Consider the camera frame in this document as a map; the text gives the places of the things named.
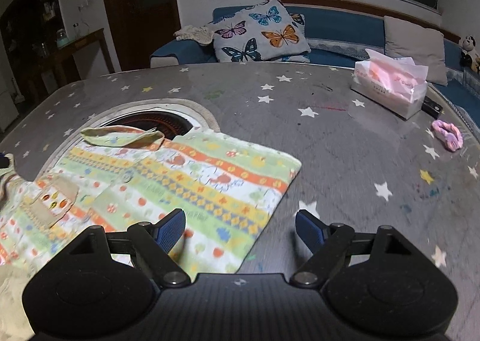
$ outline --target panda plush toy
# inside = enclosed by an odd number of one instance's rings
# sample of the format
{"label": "panda plush toy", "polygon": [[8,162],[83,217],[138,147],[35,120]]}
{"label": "panda plush toy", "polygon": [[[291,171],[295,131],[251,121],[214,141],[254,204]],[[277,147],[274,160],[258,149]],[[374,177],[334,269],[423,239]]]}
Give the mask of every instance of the panda plush toy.
{"label": "panda plush toy", "polygon": [[480,73],[480,57],[475,49],[475,39],[473,36],[465,37],[460,43],[462,46],[462,57],[460,58],[460,65],[469,67],[476,73]]}

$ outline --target pink hair tie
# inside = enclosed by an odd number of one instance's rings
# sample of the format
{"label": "pink hair tie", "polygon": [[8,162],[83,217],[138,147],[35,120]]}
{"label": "pink hair tie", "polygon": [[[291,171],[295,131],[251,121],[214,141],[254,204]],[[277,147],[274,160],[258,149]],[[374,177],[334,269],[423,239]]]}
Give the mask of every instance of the pink hair tie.
{"label": "pink hair tie", "polygon": [[455,151],[462,148],[462,134],[452,123],[435,120],[431,123],[431,127],[435,132],[435,136],[445,142],[448,150]]}

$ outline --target door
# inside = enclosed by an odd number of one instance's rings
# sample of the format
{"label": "door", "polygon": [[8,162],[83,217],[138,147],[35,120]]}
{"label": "door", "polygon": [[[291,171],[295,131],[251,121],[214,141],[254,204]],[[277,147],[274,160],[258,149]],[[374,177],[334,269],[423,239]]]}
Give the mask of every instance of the door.
{"label": "door", "polygon": [[150,54],[180,29],[177,0],[104,0],[122,71],[150,67]]}

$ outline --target sofa armrest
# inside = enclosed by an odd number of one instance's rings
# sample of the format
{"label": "sofa armrest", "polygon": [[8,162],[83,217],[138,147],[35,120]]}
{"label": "sofa armrest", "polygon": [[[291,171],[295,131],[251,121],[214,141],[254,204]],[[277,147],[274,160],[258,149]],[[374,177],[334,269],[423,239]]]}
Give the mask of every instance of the sofa armrest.
{"label": "sofa armrest", "polygon": [[[179,65],[204,64],[205,62],[209,62],[214,55],[213,45],[200,46],[194,40],[172,40],[150,56],[150,63],[152,64],[153,58],[167,59],[168,57],[174,57],[177,59]],[[170,59],[169,61],[165,61],[165,65],[163,66],[173,64]]]}

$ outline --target pillow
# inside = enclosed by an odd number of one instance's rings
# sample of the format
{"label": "pillow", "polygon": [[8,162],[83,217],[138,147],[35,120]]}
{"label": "pillow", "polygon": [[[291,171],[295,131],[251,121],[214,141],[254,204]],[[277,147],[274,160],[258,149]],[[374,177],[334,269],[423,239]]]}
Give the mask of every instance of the pillow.
{"label": "pillow", "polygon": [[215,22],[219,62],[268,61],[310,52],[310,47],[280,0],[247,7]]}
{"label": "pillow", "polygon": [[[305,16],[300,13],[289,13],[289,15],[293,19],[292,25],[297,27],[302,35],[305,35]],[[284,55],[280,58],[272,58],[270,59],[272,62],[301,62],[303,64],[309,64],[310,58],[308,57],[308,53],[304,53],[302,55]]]}
{"label": "pillow", "polygon": [[416,65],[428,66],[427,81],[447,85],[443,34],[405,20],[385,16],[385,54],[412,57]]}

